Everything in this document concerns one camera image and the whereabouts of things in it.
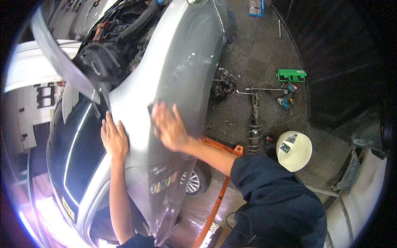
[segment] cordless drill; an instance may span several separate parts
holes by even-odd
[[[287,83],[286,88],[288,90],[288,94],[284,97],[278,98],[277,102],[287,110],[291,106],[291,103],[293,103],[293,100],[291,98],[298,90],[298,88],[291,82]]]

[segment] silver car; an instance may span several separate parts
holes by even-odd
[[[72,61],[40,8],[32,18],[37,44],[67,82],[50,124],[50,180],[67,221],[87,244],[118,244],[101,231],[112,229],[110,159],[100,138],[110,110],[129,137],[125,175],[131,207],[141,213],[136,231],[154,235],[160,247],[174,230],[196,159],[164,148],[153,135],[150,107],[176,103],[189,134],[199,136],[222,47],[233,37],[233,16],[225,0],[100,4],[96,22],[90,10],[72,30],[82,42]]]

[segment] floor mat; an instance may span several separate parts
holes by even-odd
[[[230,0],[229,5],[236,18],[237,37],[233,44],[223,48],[215,77],[230,74],[233,84],[240,91],[246,87],[280,88],[277,69],[303,68],[286,28],[281,26],[279,38],[279,17],[270,6],[265,6],[262,17],[254,17],[248,15],[246,1]],[[296,86],[298,91],[293,96],[294,105],[289,110],[283,109],[275,98],[261,92],[259,119],[264,124],[263,134],[271,133],[277,138],[286,131],[299,131],[307,135],[313,145],[312,157],[296,175],[306,184],[329,190],[342,174],[350,145],[309,124],[306,85],[296,83]],[[281,91],[272,94],[283,96]],[[232,148],[242,145],[245,154],[248,154],[251,96],[233,92],[220,105],[210,103],[209,106],[206,136]],[[219,182],[225,176],[215,169],[212,175]],[[236,189],[232,183],[229,187]]]

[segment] green tool case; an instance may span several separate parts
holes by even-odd
[[[307,76],[304,70],[292,70],[292,69],[278,69],[277,77],[278,81],[290,81],[290,82],[304,82]]]

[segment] engine bay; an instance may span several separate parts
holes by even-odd
[[[139,65],[167,5],[157,0],[117,2],[82,40],[73,62],[91,81],[113,90]]]

